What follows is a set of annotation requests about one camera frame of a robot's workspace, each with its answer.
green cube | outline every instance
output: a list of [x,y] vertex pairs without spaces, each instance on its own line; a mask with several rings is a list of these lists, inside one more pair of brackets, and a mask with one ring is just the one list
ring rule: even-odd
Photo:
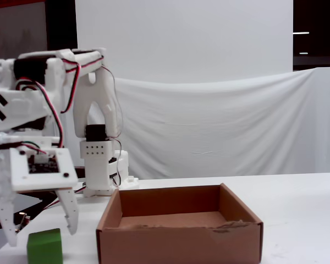
[[28,264],[62,264],[60,229],[51,229],[28,236]]

table surface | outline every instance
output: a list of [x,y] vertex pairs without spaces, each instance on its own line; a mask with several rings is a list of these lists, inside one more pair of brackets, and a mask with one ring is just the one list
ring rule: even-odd
[[[141,180],[142,189],[225,183],[263,221],[262,264],[330,264],[330,173]],[[0,264],[27,263],[28,234],[60,228],[64,264],[98,263],[95,229],[108,197],[78,199],[78,231],[71,236],[61,206],[42,212],[0,249]]]

open cardboard box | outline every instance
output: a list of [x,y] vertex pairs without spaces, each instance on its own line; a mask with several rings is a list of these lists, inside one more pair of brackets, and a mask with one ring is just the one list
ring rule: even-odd
[[262,255],[262,221],[224,184],[117,190],[96,232],[100,264],[258,264]]

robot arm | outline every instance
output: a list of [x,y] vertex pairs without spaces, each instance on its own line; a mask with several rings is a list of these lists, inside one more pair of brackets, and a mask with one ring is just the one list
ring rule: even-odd
[[[127,152],[114,149],[113,139],[120,131],[112,79],[104,69],[105,55],[103,48],[63,49],[0,60],[0,146],[26,141],[40,146],[39,153],[25,149],[24,144],[0,149],[0,222],[10,245],[16,241],[13,194],[19,192],[54,190],[65,210],[71,234],[76,232],[78,208],[72,187],[78,179],[72,159],[67,148],[53,147],[56,137],[44,136],[47,124],[54,119],[59,123],[53,112],[60,113],[65,108],[63,89],[72,87],[70,102],[74,99],[75,132],[77,137],[86,138],[80,143],[81,157],[85,160],[85,194],[110,195],[116,188],[138,188],[138,179],[128,176]],[[96,81],[91,83],[89,73],[93,72]],[[21,89],[17,80],[22,78],[33,81],[29,84],[32,91],[27,87]],[[104,125],[87,123],[93,102],[104,115]]]

white cloth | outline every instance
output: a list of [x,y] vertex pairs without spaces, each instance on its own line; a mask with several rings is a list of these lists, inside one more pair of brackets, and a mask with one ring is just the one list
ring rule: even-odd
[[[141,179],[330,172],[330,68],[206,84],[117,79]],[[103,122],[91,108],[93,123]]]

